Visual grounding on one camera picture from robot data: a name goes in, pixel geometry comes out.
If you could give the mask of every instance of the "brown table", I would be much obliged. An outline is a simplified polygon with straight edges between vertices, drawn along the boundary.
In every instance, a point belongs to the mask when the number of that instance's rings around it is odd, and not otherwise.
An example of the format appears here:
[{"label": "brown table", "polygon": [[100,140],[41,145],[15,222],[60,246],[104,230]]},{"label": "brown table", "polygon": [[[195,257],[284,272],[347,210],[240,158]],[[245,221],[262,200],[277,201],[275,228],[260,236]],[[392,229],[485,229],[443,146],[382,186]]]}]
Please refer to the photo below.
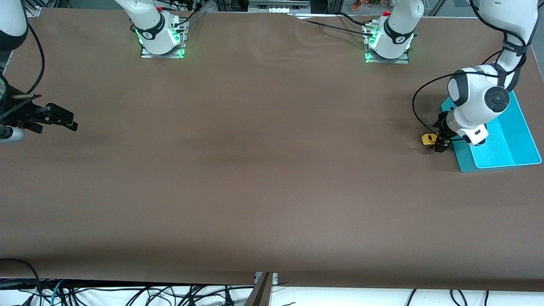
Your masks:
[{"label": "brown table", "polygon": [[[38,101],[79,131],[0,147],[2,257],[46,278],[544,290],[543,168],[463,174],[411,113],[500,48],[478,20],[422,19],[409,65],[284,14],[206,14],[181,60],[140,59],[123,11],[31,23]],[[7,78],[26,90],[39,67],[29,38]],[[542,146],[532,53],[516,94]],[[422,92],[427,122],[445,98]]]}]

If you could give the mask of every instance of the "turquoise plastic container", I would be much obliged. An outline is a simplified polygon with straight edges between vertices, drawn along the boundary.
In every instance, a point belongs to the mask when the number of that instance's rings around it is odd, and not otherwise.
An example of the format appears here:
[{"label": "turquoise plastic container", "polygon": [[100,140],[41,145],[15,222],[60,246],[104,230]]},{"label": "turquoise plastic container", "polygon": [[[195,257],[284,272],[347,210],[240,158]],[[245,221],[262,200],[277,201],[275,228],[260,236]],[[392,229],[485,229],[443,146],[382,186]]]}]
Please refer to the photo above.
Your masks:
[{"label": "turquoise plastic container", "polygon": [[[442,110],[455,107],[451,99]],[[461,172],[479,172],[512,169],[542,163],[529,126],[521,112],[516,95],[510,93],[510,105],[499,117],[487,124],[489,136],[480,146],[470,146],[464,141],[453,142]]]}]

